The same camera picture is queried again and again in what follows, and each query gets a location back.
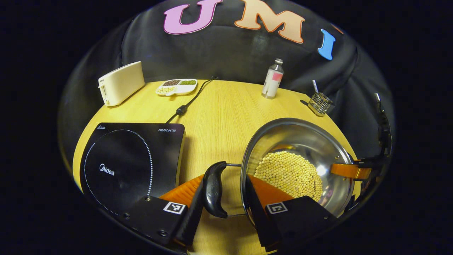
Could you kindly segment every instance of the dotted circle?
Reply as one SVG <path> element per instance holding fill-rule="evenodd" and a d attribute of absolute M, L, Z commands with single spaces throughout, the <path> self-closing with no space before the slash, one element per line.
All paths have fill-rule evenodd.
<path fill-rule="evenodd" d="M 136 132 L 134 131 L 131 131 L 131 130 L 128 130 L 128 129 L 117 129 L 117 130 L 114 130 L 114 131 L 110 131 L 108 132 L 107 134 L 101 136 L 97 141 L 99 141 L 101 138 L 103 138 L 104 136 L 110 134 L 110 133 L 113 133 L 113 132 L 116 132 L 116 131 L 128 131 L 128 132 L 131 132 L 131 133 L 134 133 L 136 134 L 138 137 L 140 137 L 140 139 L 142 139 L 143 143 L 145 144 L 146 146 L 146 149 L 148 150 L 148 155 L 149 155 L 149 163 L 150 163 L 150 171 L 151 171 L 151 177 L 149 179 L 149 188 L 148 188 L 148 196 L 149 196 L 149 193 L 151 192 L 151 184 L 153 182 L 153 159 L 151 158 L 151 153 L 149 152 L 149 147 L 148 147 L 148 144 L 145 142 L 145 140 L 143 139 L 143 137 L 141 137 L 139 134 L 137 134 Z M 88 186 L 88 189 L 90 190 L 90 193 L 93 195 L 93 197 L 96 199 L 96 201 L 101 205 L 103 206 L 104 208 L 106 208 L 109 212 L 115 214 L 115 215 L 119 215 L 115 212 L 112 212 L 109 208 L 107 208 L 105 205 L 103 205 L 98 199 L 97 197 L 94 195 L 93 191 L 91 191 L 91 188 L 90 188 L 90 185 L 88 184 L 88 180 L 87 180 L 87 171 L 86 171 L 86 165 L 87 165 L 87 159 L 88 159 L 88 155 L 90 154 L 90 151 L 91 151 L 91 148 L 93 148 L 93 146 L 95 145 L 96 143 L 93 143 L 93 145 L 91 145 L 90 149 L 88 150 L 88 153 L 87 155 L 85 156 L 85 163 L 83 165 L 83 173 L 85 175 L 85 182 L 87 183 L 87 186 Z"/>

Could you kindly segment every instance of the wire basket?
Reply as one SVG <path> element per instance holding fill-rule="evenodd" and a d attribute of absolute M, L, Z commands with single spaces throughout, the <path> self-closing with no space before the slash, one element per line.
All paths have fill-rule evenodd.
<path fill-rule="evenodd" d="M 323 93 L 315 92 L 308 102 L 308 108 L 310 108 L 314 114 L 322 117 L 326 114 L 327 110 L 329 110 L 332 103 L 333 101 Z"/>

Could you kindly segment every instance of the bottle label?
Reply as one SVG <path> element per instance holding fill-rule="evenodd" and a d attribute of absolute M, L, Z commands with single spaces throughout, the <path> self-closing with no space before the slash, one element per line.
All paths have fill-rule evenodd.
<path fill-rule="evenodd" d="M 266 75 L 266 81 L 262 93 L 264 95 L 274 97 L 280 85 L 283 74 L 274 70 L 269 70 Z"/>

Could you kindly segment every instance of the round table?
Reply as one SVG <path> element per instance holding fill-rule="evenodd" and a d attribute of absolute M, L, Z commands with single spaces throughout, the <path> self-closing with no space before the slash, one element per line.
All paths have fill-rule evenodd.
<path fill-rule="evenodd" d="M 73 175 L 80 184 L 80 162 L 88 139 L 99 123 L 165 123 L 176 109 L 187 104 L 205 80 L 187 95 L 159 96 L 156 88 L 162 82 L 151 82 L 115 107 L 102 106 L 85 127 L 77 143 Z M 356 155 L 332 119 L 316 116 L 300 100 L 310 98 L 302 93 L 278 89 L 274 99 L 261 96 L 263 85 L 214 80 L 203 88 L 199 97 L 183 116 L 171 123 L 185 126 L 186 137 L 181 159 L 179 183 L 189 181 L 219 161 L 241 163 L 249 140 L 264 124 L 278 118 L 299 118 L 312 122 L 333 135 L 354 159 Z M 227 167 L 222 174 L 222 207 L 228 214 L 244 213 L 240 196 L 240 170 Z M 360 182 L 354 193 L 360 195 Z M 258 235 L 246 216 L 216 218 L 203 210 L 189 254 L 266 254 Z"/>

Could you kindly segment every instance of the orange letter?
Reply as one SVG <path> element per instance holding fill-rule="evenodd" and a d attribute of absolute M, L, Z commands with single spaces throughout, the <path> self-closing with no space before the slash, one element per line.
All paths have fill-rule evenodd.
<path fill-rule="evenodd" d="M 268 32 L 274 32 L 283 23 L 283 29 L 279 31 L 280 36 L 301 44 L 304 40 L 302 34 L 302 22 L 304 18 L 290 11 L 282 11 L 279 14 L 275 12 L 263 1 L 259 0 L 242 0 L 245 2 L 244 14 L 242 19 L 234 24 L 241 28 L 260 29 L 261 26 L 256 22 L 258 16 L 263 21 Z"/>

